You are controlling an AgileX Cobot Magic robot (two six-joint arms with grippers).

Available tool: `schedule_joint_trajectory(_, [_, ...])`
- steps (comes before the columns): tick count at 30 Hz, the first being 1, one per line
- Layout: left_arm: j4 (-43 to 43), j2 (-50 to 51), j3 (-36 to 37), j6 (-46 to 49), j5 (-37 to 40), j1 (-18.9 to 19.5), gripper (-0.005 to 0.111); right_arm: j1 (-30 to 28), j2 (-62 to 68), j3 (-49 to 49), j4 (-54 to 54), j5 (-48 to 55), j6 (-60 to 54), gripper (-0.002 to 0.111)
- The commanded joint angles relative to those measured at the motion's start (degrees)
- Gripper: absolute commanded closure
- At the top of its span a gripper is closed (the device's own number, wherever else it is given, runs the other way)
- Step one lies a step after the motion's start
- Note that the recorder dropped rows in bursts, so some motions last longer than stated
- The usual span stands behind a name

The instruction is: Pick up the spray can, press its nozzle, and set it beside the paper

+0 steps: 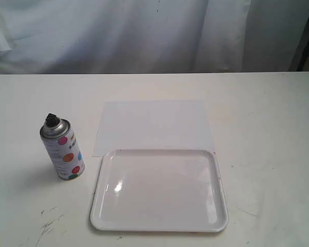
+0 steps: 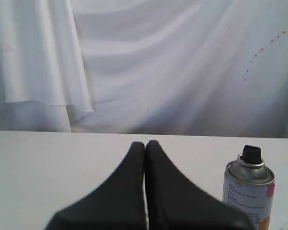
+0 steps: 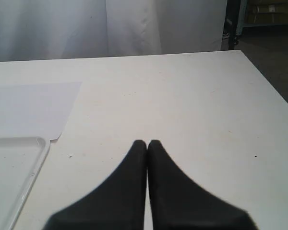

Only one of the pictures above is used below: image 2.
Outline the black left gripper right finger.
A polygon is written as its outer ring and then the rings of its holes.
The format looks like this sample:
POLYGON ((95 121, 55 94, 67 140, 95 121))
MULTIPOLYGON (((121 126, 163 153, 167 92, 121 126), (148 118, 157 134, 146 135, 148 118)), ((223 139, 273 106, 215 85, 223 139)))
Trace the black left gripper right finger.
POLYGON ((151 230, 253 230, 249 217, 197 187, 161 145, 145 149, 145 192, 151 230))

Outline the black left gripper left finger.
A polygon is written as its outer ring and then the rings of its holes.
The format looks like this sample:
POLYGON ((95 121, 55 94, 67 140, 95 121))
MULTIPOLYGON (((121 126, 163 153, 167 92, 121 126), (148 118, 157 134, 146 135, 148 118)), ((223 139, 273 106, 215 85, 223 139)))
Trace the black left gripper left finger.
POLYGON ((133 142, 116 170, 93 192, 58 211, 48 230, 144 230, 145 146, 133 142))

